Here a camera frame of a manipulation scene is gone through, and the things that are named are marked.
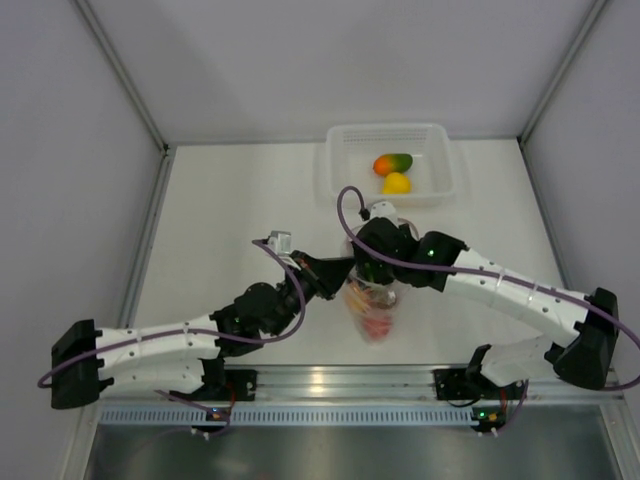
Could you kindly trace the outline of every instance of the perforated metal strip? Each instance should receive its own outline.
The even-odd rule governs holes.
[[[106,406],[103,425],[216,425],[206,412],[181,406]],[[471,408],[451,407],[272,407],[236,405],[234,426],[468,426]]]

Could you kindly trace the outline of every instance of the white wall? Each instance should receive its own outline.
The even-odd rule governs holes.
[[[70,2],[3,2],[0,65],[0,468],[48,479],[73,415],[36,380],[114,323],[159,156]]]
[[[515,136],[591,0],[92,0],[169,141]]]
[[[612,2],[535,131],[530,161],[571,282],[618,294],[620,318],[640,332],[640,2]],[[640,373],[619,342],[615,365]],[[627,393],[640,427],[640,387]]]

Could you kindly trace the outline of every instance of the black wire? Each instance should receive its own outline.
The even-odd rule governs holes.
[[[476,398],[475,400],[471,400],[470,402],[467,403],[459,403],[459,404],[455,404],[455,403],[451,403],[449,400],[447,400],[446,402],[451,405],[452,407],[456,407],[456,408],[465,408],[465,407],[470,407],[471,405],[475,405],[476,403],[478,403],[480,401],[479,398]]]

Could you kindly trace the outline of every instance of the lemon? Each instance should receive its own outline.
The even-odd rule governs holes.
[[[383,195],[409,193],[410,191],[411,181],[406,175],[392,172],[385,177],[384,186],[382,187]]]

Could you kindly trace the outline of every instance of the white table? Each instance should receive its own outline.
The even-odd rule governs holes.
[[[456,199],[399,209],[420,229],[442,230],[539,281],[560,277],[514,140],[453,142]],[[271,230],[294,248],[338,256],[345,235],[329,197],[322,144],[179,147],[134,325],[185,321],[220,309],[257,281],[283,272],[251,245]],[[359,223],[354,210],[347,219]],[[393,333],[370,346],[342,299],[315,299],[292,338],[230,364],[367,365],[466,363],[478,345],[535,336],[528,327],[466,299],[429,289],[403,300]]]

